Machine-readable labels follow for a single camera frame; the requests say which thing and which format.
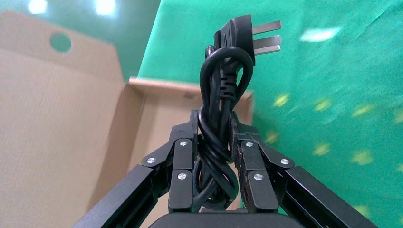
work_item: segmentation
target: green cloth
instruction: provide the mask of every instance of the green cloth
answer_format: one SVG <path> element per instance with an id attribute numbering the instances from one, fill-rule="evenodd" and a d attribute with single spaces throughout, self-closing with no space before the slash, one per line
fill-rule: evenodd
<path id="1" fill-rule="evenodd" d="M 283 23 L 281 51 L 256 58 L 253 125 L 376 225 L 403 226 L 401 1 L 162 0 L 138 76 L 198 83 L 214 32 L 245 14 Z"/>

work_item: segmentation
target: metal screw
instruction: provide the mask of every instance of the metal screw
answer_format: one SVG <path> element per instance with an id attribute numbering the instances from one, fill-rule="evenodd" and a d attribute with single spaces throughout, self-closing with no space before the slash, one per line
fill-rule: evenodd
<path id="1" fill-rule="evenodd" d="M 149 159 L 147 159 L 147 162 L 150 163 L 150 164 L 151 164 L 151 163 L 154 163 L 154 162 L 155 162 L 155 158 L 149 158 Z"/>
<path id="2" fill-rule="evenodd" d="M 261 180 L 263 179 L 263 176 L 260 175 L 260 174 L 255 174 L 255 175 L 253 176 L 253 178 L 255 178 L 255 180 L 257 180 L 257 181 L 261 181 Z"/>
<path id="3" fill-rule="evenodd" d="M 184 180 L 186 178 L 186 173 L 179 173 L 178 179 Z"/>
<path id="4" fill-rule="evenodd" d="M 281 163 L 284 165 L 288 165 L 289 164 L 289 160 L 287 159 L 281 159 Z"/>

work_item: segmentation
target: hole in cardboard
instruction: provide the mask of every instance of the hole in cardboard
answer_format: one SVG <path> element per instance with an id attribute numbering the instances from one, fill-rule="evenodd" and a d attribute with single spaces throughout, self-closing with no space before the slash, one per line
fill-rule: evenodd
<path id="1" fill-rule="evenodd" d="M 55 33 L 50 38 L 52 48 L 59 53 L 67 53 L 71 49 L 70 38 L 63 33 Z"/>

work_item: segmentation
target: metal prong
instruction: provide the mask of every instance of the metal prong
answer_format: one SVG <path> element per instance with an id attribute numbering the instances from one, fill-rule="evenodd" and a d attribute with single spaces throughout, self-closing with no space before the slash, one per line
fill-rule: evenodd
<path id="1" fill-rule="evenodd" d="M 281 44 L 281 36 L 267 37 L 253 41 L 253 49 L 261 49 L 265 47 L 275 46 Z"/>
<path id="2" fill-rule="evenodd" d="M 262 55 L 266 53 L 278 52 L 280 51 L 280 45 L 270 46 L 270 47 L 263 47 L 259 49 L 255 49 L 255 55 Z"/>
<path id="3" fill-rule="evenodd" d="M 256 35 L 263 32 L 274 31 L 281 28 L 281 21 L 273 21 L 261 25 L 256 25 L 252 27 L 252 34 Z"/>

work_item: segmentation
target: black power cord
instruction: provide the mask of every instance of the black power cord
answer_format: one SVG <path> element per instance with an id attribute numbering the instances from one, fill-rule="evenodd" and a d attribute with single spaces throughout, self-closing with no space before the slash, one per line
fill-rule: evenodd
<path id="1" fill-rule="evenodd" d="M 253 40 L 253 35 L 281 28 L 279 21 L 252 27 L 250 15 L 231 19 L 206 47 L 200 70 L 203 107 L 198 120 L 198 160 L 193 169 L 194 211 L 201 206 L 225 210 L 238 194 L 238 180 L 228 165 L 229 118 L 253 74 L 255 55 L 280 50 L 279 36 Z M 237 74 L 243 68 L 237 85 Z"/>

